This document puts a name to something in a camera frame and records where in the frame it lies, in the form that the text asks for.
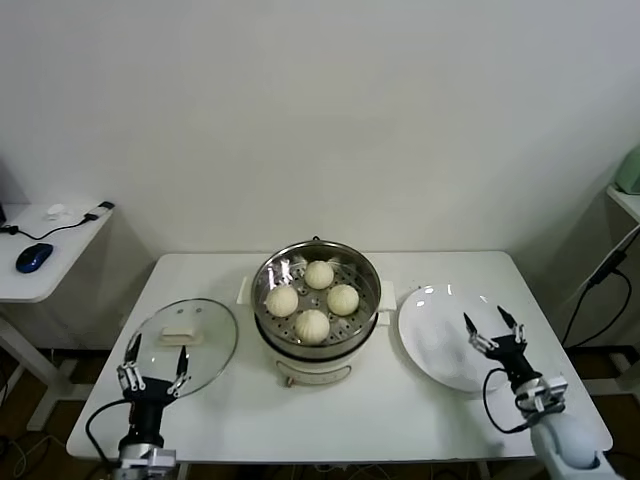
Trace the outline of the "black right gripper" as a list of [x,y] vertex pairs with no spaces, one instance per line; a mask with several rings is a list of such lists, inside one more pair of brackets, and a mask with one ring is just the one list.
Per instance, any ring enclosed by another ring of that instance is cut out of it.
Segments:
[[488,339],[478,333],[475,324],[466,312],[463,313],[465,327],[469,334],[469,343],[479,352],[486,352],[489,360],[499,362],[505,369],[512,389],[518,389],[525,383],[541,377],[525,358],[527,346],[524,325],[517,323],[515,318],[501,306],[497,310],[503,321],[510,329],[507,335]]

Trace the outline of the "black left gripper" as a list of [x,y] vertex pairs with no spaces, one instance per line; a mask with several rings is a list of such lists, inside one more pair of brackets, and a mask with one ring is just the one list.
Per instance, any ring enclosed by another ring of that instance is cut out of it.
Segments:
[[117,367],[123,397],[131,403],[129,429],[124,441],[163,441],[160,434],[163,411],[182,396],[183,387],[191,379],[189,354],[183,345],[173,383],[156,378],[143,379],[137,364],[141,340],[140,333],[132,337],[123,362]]

